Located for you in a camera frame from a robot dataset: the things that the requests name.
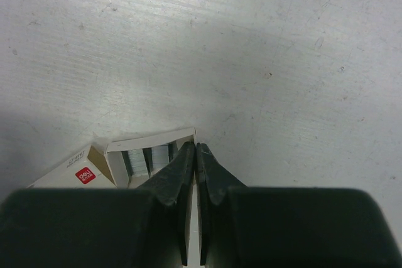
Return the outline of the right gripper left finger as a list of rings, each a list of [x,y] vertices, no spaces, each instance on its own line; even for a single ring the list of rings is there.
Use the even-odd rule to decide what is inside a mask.
[[[135,189],[15,191],[1,204],[2,267],[183,267],[195,145]]]

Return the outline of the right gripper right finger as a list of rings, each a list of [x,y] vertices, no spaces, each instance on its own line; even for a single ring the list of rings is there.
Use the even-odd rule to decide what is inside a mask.
[[[205,267],[400,267],[377,203],[348,188],[248,187],[197,145]]]

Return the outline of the staple box with red label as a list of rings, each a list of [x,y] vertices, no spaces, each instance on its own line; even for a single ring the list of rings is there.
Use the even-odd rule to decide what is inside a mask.
[[[28,188],[117,188],[107,161],[93,145],[86,146]]]

